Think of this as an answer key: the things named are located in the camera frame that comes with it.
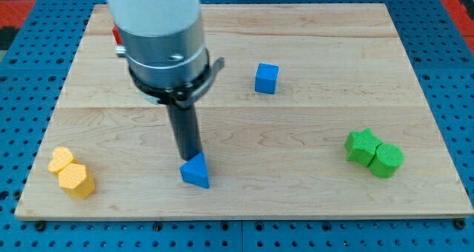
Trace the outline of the red block behind arm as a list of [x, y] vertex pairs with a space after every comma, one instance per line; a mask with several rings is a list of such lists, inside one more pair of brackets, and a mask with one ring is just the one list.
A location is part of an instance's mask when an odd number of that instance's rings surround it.
[[116, 44], [117, 45], [122, 45], [122, 40], [121, 40], [121, 37], [120, 37], [119, 29], [116, 25], [113, 27], [112, 33], [113, 33], [114, 39], [116, 41]]

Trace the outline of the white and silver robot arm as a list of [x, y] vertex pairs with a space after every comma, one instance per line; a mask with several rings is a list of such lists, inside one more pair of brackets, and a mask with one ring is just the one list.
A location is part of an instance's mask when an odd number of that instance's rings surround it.
[[138, 90], [163, 105], [191, 105], [213, 80], [200, 0], [106, 0]]

